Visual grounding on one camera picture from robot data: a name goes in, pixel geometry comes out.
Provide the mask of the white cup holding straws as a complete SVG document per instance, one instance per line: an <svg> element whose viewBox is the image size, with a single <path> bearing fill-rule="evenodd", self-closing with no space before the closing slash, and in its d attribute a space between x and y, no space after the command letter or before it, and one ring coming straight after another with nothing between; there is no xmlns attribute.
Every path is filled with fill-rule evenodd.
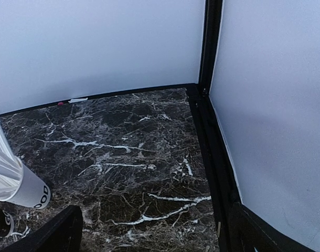
<svg viewBox="0 0 320 252"><path fill-rule="evenodd" d="M44 209L51 199L49 186L24 165L20 158L17 160L22 168L22 177L17 190L6 202L28 208Z"/></svg>

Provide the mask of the stack of black paper cups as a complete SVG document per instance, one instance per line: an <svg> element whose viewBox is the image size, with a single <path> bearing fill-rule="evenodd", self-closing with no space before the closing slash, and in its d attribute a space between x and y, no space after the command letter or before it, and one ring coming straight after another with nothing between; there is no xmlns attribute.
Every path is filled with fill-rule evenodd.
<svg viewBox="0 0 320 252"><path fill-rule="evenodd" d="M14 231L14 219L8 212L0 209L0 237L9 237Z"/></svg>

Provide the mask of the black enclosure frame post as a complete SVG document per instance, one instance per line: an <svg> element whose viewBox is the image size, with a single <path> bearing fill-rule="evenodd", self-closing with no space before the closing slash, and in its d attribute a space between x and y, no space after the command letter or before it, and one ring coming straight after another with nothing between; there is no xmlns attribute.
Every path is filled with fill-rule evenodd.
<svg viewBox="0 0 320 252"><path fill-rule="evenodd" d="M199 92L204 96L209 95L212 82L221 28L222 7L222 0L207 0L205 2L204 32L198 80Z"/></svg>

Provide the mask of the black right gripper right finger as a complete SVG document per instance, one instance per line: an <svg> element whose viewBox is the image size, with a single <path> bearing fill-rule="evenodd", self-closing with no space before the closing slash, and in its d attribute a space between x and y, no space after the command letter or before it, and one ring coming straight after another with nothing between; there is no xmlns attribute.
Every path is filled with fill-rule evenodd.
<svg viewBox="0 0 320 252"><path fill-rule="evenodd" d="M234 203L228 216L231 251L312 251L283 235L246 206Z"/></svg>

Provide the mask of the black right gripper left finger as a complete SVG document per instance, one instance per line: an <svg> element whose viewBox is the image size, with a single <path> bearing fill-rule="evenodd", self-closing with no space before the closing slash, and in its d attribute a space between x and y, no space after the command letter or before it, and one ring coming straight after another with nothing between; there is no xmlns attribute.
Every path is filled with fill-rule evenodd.
<svg viewBox="0 0 320 252"><path fill-rule="evenodd" d="M79 251L83 216L79 206L69 205L40 229L2 251Z"/></svg>

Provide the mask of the bundle of white wrapped straws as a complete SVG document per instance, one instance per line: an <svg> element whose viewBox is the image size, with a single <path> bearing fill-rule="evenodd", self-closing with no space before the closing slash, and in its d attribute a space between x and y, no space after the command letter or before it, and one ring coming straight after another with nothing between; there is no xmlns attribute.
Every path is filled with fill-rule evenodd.
<svg viewBox="0 0 320 252"><path fill-rule="evenodd" d="M20 187L23 168L13 154L0 124L0 201L10 199Z"/></svg>

